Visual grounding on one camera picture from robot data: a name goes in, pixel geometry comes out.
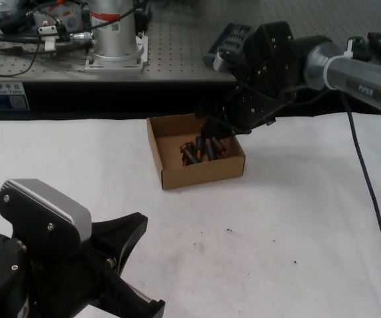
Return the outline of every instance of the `white tablecloth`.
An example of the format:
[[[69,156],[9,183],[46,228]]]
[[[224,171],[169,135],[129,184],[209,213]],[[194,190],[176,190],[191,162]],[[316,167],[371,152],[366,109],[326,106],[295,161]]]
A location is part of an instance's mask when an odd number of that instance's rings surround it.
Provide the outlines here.
[[[354,119],[381,208],[381,116]],[[0,122],[0,186],[38,178],[93,221],[146,215],[123,277],[165,318],[381,317],[381,236],[346,115],[239,141],[243,177],[162,191],[144,121]]]

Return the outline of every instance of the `cardboard box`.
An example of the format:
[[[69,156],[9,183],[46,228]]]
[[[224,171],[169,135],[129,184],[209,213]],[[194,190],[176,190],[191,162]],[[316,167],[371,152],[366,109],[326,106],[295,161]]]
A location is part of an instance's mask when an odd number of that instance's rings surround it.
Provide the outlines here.
[[[194,114],[147,118],[148,137],[162,189],[192,186],[205,182],[240,177],[245,168],[245,153],[235,136],[223,139],[228,157],[184,166],[180,146],[194,141],[203,120]]]

